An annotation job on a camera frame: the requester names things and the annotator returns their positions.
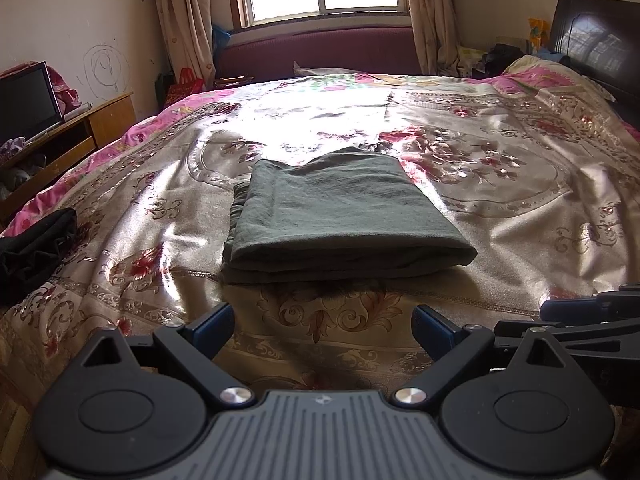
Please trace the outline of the dark wooden headboard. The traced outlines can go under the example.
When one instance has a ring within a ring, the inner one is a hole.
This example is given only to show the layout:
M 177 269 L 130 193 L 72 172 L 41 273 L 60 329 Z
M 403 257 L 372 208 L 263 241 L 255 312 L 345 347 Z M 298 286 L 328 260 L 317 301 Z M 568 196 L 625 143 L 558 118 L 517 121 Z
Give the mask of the dark wooden headboard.
M 614 96 L 614 110 L 639 125 L 640 4 L 623 0 L 558 0 L 549 49 Z

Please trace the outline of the red gift bag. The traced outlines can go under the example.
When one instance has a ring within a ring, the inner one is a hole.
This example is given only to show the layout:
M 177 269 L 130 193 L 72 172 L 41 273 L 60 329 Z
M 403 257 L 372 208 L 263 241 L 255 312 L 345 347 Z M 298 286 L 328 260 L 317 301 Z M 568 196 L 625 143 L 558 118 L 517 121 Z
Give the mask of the red gift bag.
M 180 70 L 178 81 L 175 84 L 172 84 L 168 89 L 167 96 L 163 102 L 163 108 L 167 108 L 168 106 L 185 99 L 187 96 L 200 93 L 204 88 L 204 79 L 196 76 L 191 67 L 183 67 L 183 69 Z

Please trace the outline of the black flat television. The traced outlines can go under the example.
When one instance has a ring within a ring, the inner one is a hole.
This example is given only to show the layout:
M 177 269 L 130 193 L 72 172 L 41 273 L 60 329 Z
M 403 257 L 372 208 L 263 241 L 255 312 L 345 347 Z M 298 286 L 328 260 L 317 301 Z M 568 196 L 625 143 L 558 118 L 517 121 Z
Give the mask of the black flat television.
M 2 143 L 29 140 L 63 120 L 45 62 L 2 75 L 0 106 Z

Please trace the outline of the black folded garment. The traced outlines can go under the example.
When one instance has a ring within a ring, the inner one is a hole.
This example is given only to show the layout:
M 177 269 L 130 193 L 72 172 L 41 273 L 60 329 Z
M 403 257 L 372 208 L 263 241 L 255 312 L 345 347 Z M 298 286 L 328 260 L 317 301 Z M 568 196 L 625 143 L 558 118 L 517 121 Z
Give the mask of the black folded garment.
M 64 208 L 17 236 L 1 239 L 1 307 L 9 309 L 40 287 L 73 247 L 77 214 Z

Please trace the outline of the grey-green pants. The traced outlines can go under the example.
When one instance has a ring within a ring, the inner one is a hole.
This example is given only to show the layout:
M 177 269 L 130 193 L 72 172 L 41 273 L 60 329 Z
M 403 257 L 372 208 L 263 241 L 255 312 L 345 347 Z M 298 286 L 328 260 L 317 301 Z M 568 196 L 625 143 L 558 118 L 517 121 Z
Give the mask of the grey-green pants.
M 393 156 L 343 148 L 303 166 L 256 162 L 230 207 L 229 284 L 414 278 L 477 251 Z

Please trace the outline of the dark clothes pile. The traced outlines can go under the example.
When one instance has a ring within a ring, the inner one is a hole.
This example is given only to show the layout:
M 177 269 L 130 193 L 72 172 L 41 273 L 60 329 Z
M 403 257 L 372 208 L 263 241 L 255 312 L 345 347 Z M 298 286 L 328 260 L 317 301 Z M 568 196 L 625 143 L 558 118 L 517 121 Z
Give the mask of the dark clothes pile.
M 506 68 L 519 60 L 525 53 L 510 44 L 495 44 L 480 59 L 480 65 L 475 70 L 477 78 L 500 76 Z

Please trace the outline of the maroon padded window bench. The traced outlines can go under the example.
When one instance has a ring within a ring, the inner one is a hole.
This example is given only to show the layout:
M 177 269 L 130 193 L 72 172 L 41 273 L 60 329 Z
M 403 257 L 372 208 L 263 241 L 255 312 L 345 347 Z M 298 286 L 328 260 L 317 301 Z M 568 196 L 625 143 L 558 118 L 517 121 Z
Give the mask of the maroon padded window bench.
M 294 67 L 344 68 L 360 73 L 419 75 L 409 27 L 358 27 L 300 32 L 225 47 L 215 62 L 218 78 L 256 81 L 290 78 Z

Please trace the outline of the beige curtain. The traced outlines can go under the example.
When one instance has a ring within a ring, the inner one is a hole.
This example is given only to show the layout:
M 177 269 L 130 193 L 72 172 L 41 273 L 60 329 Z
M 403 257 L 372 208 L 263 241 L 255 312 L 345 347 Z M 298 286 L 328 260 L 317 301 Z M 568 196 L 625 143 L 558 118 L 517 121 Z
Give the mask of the beige curtain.
M 212 0 L 155 0 L 171 68 L 190 68 L 206 88 L 215 79 Z
M 408 5 L 421 72 L 456 76 L 459 35 L 454 0 L 408 0 Z

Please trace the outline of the left beige curtain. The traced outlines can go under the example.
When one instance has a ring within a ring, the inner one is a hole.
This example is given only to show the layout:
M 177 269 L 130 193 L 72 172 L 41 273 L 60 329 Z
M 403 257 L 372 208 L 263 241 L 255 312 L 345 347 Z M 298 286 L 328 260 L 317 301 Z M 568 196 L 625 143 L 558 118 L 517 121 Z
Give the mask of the left beige curtain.
M 206 88 L 215 79 L 212 0 L 155 0 L 171 68 L 190 68 Z

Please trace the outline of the wooden tv cabinet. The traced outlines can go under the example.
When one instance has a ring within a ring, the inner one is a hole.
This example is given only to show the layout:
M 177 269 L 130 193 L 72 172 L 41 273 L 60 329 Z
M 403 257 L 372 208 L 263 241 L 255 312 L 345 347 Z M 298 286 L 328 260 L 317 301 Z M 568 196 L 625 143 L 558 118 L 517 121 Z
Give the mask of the wooden tv cabinet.
M 136 122 L 129 92 L 116 96 L 32 139 L 1 163 L 1 224 L 65 171 L 118 139 Z

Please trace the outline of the right beige curtain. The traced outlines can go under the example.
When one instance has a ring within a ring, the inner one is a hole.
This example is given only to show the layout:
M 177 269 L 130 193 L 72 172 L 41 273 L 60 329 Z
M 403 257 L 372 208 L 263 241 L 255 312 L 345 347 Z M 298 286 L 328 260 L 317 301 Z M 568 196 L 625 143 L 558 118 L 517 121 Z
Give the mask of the right beige curtain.
M 459 35 L 454 0 L 408 0 L 408 5 L 421 72 L 456 76 Z

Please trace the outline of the pink cloth behind television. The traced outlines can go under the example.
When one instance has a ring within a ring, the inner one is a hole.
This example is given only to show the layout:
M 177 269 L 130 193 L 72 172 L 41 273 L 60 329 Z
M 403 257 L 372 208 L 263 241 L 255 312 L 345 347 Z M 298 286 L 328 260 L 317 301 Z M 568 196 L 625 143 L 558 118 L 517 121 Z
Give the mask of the pink cloth behind television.
M 1 76 L 10 76 L 35 65 L 35 61 L 21 63 L 8 68 L 7 70 L 4 70 L 1 73 Z M 73 110 L 77 110 L 81 106 L 81 100 L 78 92 L 75 89 L 70 88 L 70 86 L 66 84 L 66 81 L 63 79 L 63 77 L 52 66 L 47 66 L 47 71 L 52 84 L 53 92 L 55 94 L 56 100 L 58 101 L 58 108 L 60 109 L 62 115 L 66 115 Z

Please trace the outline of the floral satin bed quilt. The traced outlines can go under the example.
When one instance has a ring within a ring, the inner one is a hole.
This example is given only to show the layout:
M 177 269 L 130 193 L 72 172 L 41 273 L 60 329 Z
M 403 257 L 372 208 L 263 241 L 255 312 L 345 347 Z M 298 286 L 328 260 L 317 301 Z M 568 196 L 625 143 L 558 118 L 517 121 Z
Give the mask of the floral satin bed quilt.
M 1 474 L 41 464 L 32 409 L 101 328 L 221 301 L 217 363 L 257 390 L 390 391 L 430 365 L 420 302 L 461 323 L 639 277 L 639 118 L 569 68 L 485 81 L 314 75 L 189 96 L 66 171 L 4 229 L 77 214 L 1 319 Z

